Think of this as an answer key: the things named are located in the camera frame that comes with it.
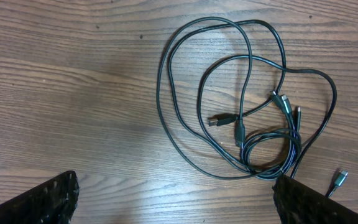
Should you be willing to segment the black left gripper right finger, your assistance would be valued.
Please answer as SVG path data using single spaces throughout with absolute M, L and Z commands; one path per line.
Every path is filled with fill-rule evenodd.
M 358 213 L 286 175 L 273 191 L 282 224 L 358 224 Z

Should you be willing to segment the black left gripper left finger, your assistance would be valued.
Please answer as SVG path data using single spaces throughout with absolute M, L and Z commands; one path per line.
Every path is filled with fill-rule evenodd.
M 70 223 L 80 187 L 68 170 L 0 204 L 0 223 Z

